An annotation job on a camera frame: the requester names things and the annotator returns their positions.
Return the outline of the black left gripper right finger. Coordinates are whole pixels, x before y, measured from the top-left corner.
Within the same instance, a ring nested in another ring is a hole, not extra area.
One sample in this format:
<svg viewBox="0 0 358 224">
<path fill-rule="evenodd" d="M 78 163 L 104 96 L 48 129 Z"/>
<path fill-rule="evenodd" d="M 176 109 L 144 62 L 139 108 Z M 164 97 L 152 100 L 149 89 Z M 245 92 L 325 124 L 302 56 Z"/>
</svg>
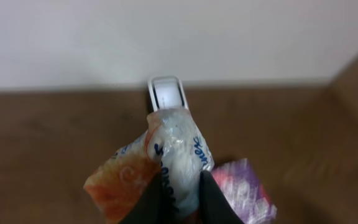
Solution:
<svg viewBox="0 0 358 224">
<path fill-rule="evenodd" d="M 243 224 L 209 171 L 200 175 L 200 216 L 203 224 Z"/>
</svg>

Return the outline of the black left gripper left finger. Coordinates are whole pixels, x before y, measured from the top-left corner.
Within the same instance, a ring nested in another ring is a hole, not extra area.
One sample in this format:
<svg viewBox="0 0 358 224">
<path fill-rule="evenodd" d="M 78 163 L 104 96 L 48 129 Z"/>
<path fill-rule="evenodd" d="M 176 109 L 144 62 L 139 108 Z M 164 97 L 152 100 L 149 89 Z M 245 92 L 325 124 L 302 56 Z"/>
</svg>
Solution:
<svg viewBox="0 0 358 224">
<path fill-rule="evenodd" d="M 163 223 L 164 201 L 161 181 L 160 173 L 154 175 L 138 202 L 119 224 Z"/>
</svg>

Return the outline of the purple tissue pack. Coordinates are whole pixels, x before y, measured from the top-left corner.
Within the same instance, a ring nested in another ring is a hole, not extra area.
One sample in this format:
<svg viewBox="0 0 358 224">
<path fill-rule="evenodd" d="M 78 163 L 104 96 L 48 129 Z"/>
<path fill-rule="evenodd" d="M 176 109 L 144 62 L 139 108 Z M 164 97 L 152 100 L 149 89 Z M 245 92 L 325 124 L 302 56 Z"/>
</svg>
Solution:
<svg viewBox="0 0 358 224">
<path fill-rule="evenodd" d="M 212 175 L 243 223 L 270 223 L 276 218 L 277 208 L 247 159 L 225 163 L 213 169 Z"/>
</svg>

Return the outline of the orange Kleenex tissue pack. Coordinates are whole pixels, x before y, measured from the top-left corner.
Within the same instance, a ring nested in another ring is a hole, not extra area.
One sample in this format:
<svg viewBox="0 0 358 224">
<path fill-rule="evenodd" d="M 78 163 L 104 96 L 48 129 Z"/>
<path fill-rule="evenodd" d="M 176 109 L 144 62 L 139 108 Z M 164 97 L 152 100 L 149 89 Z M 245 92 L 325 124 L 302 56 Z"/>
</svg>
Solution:
<svg viewBox="0 0 358 224">
<path fill-rule="evenodd" d="M 84 184 L 107 223 L 122 221 L 156 174 L 161 175 L 174 220 L 198 210 L 200 174 L 211 171 L 214 160 L 190 111 L 158 110 L 147 116 L 147 122 L 143 135 L 118 149 Z"/>
</svg>

